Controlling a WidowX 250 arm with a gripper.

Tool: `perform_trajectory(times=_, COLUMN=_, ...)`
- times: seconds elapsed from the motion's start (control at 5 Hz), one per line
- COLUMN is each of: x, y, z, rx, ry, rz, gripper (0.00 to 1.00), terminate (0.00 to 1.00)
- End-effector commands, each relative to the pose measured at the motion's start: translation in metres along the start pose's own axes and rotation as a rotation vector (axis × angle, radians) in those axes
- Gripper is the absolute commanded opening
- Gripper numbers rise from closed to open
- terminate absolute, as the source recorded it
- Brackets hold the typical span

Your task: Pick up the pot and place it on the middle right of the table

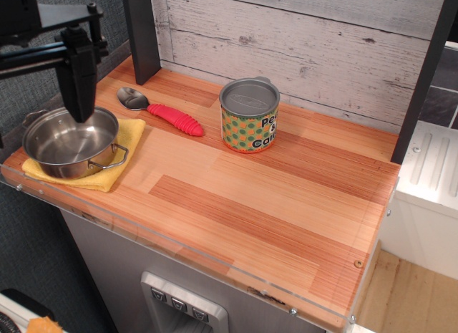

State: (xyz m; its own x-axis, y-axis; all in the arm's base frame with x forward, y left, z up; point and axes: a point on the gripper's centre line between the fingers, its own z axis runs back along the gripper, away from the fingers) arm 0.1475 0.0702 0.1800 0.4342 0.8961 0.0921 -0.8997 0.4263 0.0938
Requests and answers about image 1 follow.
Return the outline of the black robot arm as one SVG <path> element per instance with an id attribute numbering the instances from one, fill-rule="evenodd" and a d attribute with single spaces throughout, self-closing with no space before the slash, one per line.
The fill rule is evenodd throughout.
<path id="1" fill-rule="evenodd" d="M 55 69 L 64 106 L 76 122 L 94 112 L 97 66 L 108 55 L 99 20 L 103 11 L 86 5 L 1 0 L 1 78 Z"/>

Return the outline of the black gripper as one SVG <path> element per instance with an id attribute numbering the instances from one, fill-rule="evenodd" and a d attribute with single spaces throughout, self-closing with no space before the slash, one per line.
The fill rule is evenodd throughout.
<path id="1" fill-rule="evenodd" d="M 76 122 L 94 112 L 97 64 L 108 55 L 95 4 L 32 4 L 1 10 L 1 78 L 57 67 L 64 106 Z"/>

